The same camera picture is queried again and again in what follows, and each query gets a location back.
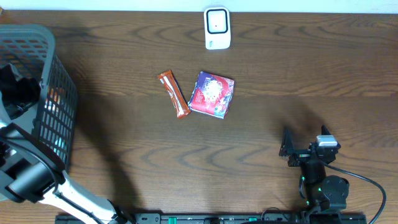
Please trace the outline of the purple red noodle packet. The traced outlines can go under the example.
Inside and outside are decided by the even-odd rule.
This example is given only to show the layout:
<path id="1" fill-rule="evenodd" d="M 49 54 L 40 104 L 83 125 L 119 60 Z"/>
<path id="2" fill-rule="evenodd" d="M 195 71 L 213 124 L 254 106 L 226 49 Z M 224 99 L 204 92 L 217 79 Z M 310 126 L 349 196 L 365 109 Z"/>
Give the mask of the purple red noodle packet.
<path id="1" fill-rule="evenodd" d="M 188 102 L 191 110 L 224 119 L 234 93 L 234 80 L 206 72 L 198 74 Z"/>

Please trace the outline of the orange snack bar wrapper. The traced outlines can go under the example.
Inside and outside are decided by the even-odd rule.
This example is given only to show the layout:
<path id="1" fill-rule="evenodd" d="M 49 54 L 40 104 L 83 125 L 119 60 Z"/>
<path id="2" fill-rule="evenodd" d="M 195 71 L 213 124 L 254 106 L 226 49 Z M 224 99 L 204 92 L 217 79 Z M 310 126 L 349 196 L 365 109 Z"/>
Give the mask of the orange snack bar wrapper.
<path id="1" fill-rule="evenodd" d="M 158 75 L 158 79 L 164 85 L 167 93 L 170 96 L 170 99 L 177 114 L 177 118 L 181 119 L 190 114 L 191 110 L 188 107 L 180 91 L 180 88 L 174 78 L 172 71 L 168 70 L 164 73 L 161 73 L 160 75 Z"/>

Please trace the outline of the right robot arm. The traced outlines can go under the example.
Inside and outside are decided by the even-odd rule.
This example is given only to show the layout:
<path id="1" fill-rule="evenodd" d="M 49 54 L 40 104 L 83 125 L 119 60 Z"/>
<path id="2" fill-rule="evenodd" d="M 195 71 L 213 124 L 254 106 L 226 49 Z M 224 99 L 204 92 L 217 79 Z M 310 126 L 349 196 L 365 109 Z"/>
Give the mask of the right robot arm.
<path id="1" fill-rule="evenodd" d="M 326 126 L 306 149 L 296 149 L 291 133 L 284 129 L 280 157 L 288 157 L 289 167 L 299 167 L 299 193 L 307 207 L 295 218 L 301 223 L 341 223 L 340 212 L 346 208 L 349 182 L 337 175 L 326 175 L 325 167 L 336 159 L 341 145 Z"/>

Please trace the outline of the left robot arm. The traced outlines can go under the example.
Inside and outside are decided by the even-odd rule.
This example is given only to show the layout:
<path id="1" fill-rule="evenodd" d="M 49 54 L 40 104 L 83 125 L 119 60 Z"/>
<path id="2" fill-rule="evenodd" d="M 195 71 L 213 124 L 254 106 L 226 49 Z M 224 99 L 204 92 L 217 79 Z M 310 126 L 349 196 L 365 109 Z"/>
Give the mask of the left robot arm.
<path id="1" fill-rule="evenodd" d="M 11 64 L 1 67 L 1 195 L 60 208 L 83 223 L 135 223 L 111 201 L 71 180 L 51 148 L 12 122 L 6 106 L 35 103 L 39 92 L 35 79 L 17 78 Z"/>

